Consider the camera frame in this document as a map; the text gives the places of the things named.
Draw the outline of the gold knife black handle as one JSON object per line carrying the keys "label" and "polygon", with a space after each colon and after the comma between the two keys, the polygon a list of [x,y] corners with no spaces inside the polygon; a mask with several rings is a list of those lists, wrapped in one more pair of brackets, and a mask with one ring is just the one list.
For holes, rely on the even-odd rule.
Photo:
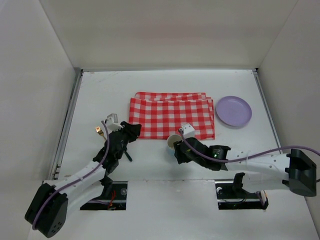
{"label": "gold knife black handle", "polygon": [[125,149],[125,150],[124,150],[124,154],[125,154],[125,156],[127,157],[127,159],[128,159],[130,162],[132,162],[132,161],[133,161],[133,159],[132,159],[132,157],[129,155],[129,153],[128,153],[128,150],[127,150],[127,149]]}

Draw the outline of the blue white mug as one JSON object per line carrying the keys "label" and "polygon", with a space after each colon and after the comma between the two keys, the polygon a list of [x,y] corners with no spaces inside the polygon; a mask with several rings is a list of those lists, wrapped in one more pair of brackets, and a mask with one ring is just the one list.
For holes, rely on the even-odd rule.
{"label": "blue white mug", "polygon": [[167,143],[167,151],[170,153],[170,154],[174,154],[175,153],[175,148],[174,148],[174,143],[175,142],[179,142],[181,141],[182,138],[179,134],[172,134],[170,135],[167,140],[166,140],[166,143]]}

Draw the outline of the gold fork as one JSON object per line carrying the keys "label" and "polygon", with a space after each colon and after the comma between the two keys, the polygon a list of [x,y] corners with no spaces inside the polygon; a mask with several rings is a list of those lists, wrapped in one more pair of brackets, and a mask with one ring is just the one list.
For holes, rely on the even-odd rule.
{"label": "gold fork", "polygon": [[95,127],[95,130],[96,130],[96,132],[98,133],[99,136],[101,136],[105,141],[107,140],[103,130],[99,126]]}

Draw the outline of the red white checkered cloth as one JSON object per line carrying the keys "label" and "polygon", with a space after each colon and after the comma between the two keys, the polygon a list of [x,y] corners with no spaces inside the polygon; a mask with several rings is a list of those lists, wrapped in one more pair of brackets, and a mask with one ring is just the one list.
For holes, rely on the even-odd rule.
{"label": "red white checkered cloth", "polygon": [[129,123],[141,125],[141,139],[164,140],[190,124],[197,139],[213,140],[214,101],[204,92],[137,92],[130,99]]}

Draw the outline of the purple plastic plate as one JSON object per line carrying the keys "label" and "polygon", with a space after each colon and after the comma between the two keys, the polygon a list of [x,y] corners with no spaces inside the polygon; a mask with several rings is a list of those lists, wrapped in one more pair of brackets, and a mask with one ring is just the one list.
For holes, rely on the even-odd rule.
{"label": "purple plastic plate", "polygon": [[215,111],[222,122],[232,127],[244,127],[253,114],[250,105],[237,96],[221,98],[215,106]]}

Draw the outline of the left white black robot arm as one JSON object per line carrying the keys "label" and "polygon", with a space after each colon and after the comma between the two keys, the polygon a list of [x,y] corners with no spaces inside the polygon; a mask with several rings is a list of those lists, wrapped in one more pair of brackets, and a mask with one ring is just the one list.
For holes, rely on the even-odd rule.
{"label": "left white black robot arm", "polygon": [[106,140],[93,160],[63,181],[43,183],[25,213],[32,229],[48,239],[61,230],[72,211],[98,197],[104,189],[111,189],[113,181],[109,175],[118,167],[127,145],[141,134],[141,124],[117,122],[112,116],[101,123]]}

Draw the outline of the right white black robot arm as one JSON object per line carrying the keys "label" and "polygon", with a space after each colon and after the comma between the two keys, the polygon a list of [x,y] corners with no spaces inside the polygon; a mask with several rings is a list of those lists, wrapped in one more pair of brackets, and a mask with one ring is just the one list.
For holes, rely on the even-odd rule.
{"label": "right white black robot arm", "polygon": [[179,164],[194,162],[211,171],[235,172],[233,191],[255,193],[262,190],[289,190],[304,197],[317,195],[317,165],[303,147],[276,154],[276,149],[249,156],[240,151],[228,159],[225,145],[206,146],[194,137],[176,141],[174,156]]}

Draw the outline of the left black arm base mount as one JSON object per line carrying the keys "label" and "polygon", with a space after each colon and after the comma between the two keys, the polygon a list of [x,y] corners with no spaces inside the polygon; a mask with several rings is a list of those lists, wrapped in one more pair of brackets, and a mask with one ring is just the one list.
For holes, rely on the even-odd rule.
{"label": "left black arm base mount", "polygon": [[127,208],[128,182],[113,181],[104,186],[102,193],[84,204],[81,211],[125,211]]}

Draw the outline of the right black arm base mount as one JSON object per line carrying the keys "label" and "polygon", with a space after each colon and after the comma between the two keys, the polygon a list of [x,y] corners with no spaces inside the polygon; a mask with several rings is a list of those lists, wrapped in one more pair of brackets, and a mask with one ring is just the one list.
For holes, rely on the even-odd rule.
{"label": "right black arm base mount", "polygon": [[215,181],[219,210],[266,210],[269,200],[265,191],[248,192],[243,189],[245,173],[237,173],[233,180]]}

